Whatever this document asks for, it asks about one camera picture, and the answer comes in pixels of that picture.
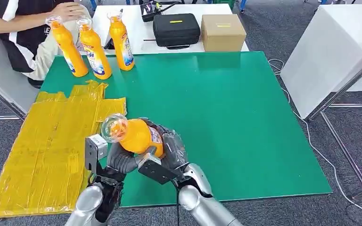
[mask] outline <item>clear bottle cap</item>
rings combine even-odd
[[[50,15],[45,19],[45,23],[52,28],[57,28],[63,23],[63,20],[59,15]]]
[[[121,21],[122,16],[123,16],[123,9],[121,9],[120,11],[112,10],[107,13],[107,17],[109,18],[110,22],[112,22],[112,23]]]
[[[101,135],[110,143],[116,143],[124,139],[128,121],[122,114],[112,114],[102,123]]]
[[[92,20],[86,16],[82,16],[76,21],[80,31],[88,31],[92,29]]]

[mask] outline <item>yellow plastic bag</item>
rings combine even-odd
[[[104,100],[107,85],[88,83],[69,98],[37,96],[0,175],[0,218],[73,210],[89,175],[85,138],[110,114],[126,114],[125,98]]]

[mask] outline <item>cable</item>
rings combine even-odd
[[[179,200],[178,200],[178,194],[180,193],[180,190],[178,189],[178,185],[177,182],[175,180],[170,180],[171,183],[174,185],[175,190],[177,191],[177,226],[180,226],[180,204],[179,204]]]
[[[349,204],[345,207],[345,215],[354,223],[356,223],[357,225],[362,225],[360,222],[357,222],[355,219],[351,218],[349,213],[347,212],[347,208],[354,206],[353,204]]]
[[[281,68],[278,68],[278,67],[276,67],[275,65],[271,64],[271,61],[281,62],[281,63],[282,63]],[[274,75],[276,75],[276,76],[281,74],[281,70],[284,68],[284,65],[285,65],[284,62],[283,62],[282,60],[279,60],[279,59],[270,59],[270,60],[269,60],[269,64],[270,64],[270,66],[272,66],[273,68],[275,68],[276,70],[278,70],[278,71],[275,71],[275,72],[274,72]],[[289,96],[288,91],[285,90],[283,87],[281,87],[281,89],[287,94],[287,96],[288,96],[288,103],[290,103],[290,96]],[[296,117],[297,117],[298,119],[300,119],[302,122],[305,123],[305,125],[306,125],[306,130],[307,130],[307,136],[308,136],[308,139],[309,139],[309,144],[310,144],[310,146],[311,146],[325,161],[327,161],[328,164],[331,165],[332,168],[334,169],[335,181],[336,181],[336,183],[337,183],[337,185],[338,185],[338,188],[339,188],[341,194],[343,195],[343,197],[344,197],[348,202],[350,202],[352,205],[355,205],[356,207],[358,207],[358,208],[360,208],[360,209],[362,210],[362,207],[361,207],[360,205],[358,205],[357,203],[353,202],[352,200],[350,200],[350,199],[345,195],[345,192],[343,191],[342,186],[341,186],[340,183],[339,183],[338,176],[337,176],[337,168],[334,166],[334,164],[332,164],[319,150],[317,150],[316,147],[313,146],[312,140],[311,140],[311,137],[310,137],[309,124],[308,124],[305,120],[303,120],[295,111],[292,110],[292,112],[296,115]]]

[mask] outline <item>black cable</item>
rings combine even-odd
[[[178,186],[174,180],[171,180],[171,183],[174,185],[175,190],[177,191],[177,197],[176,197],[176,200],[177,200],[177,204],[176,204],[176,206],[177,206],[177,226],[180,226],[180,205],[178,203],[178,194],[179,194],[180,190],[178,189]]]
[[[353,219],[350,217],[350,215],[347,213],[347,208],[349,208],[349,207],[351,207],[351,206],[353,206],[353,205],[355,205],[355,204],[359,204],[359,203],[362,203],[362,201],[361,201],[361,202],[351,203],[351,204],[347,205],[347,206],[345,207],[345,215],[346,215],[347,218],[349,218],[352,222],[354,222],[354,223],[356,223],[356,224],[358,224],[358,225],[361,225],[359,222],[353,220]]]
[[[181,4],[179,1],[175,1],[173,4],[171,4],[170,6],[162,9],[160,12],[163,13],[164,11],[168,10],[169,8],[173,7],[176,4]]]

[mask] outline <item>green table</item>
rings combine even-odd
[[[179,132],[218,200],[332,192],[263,52],[137,55],[128,72],[115,57],[109,62],[105,98],[126,97],[128,118]],[[90,79],[98,80],[91,72],[74,77],[57,56],[41,91],[69,96]],[[127,175],[122,206],[175,202],[171,183]]]

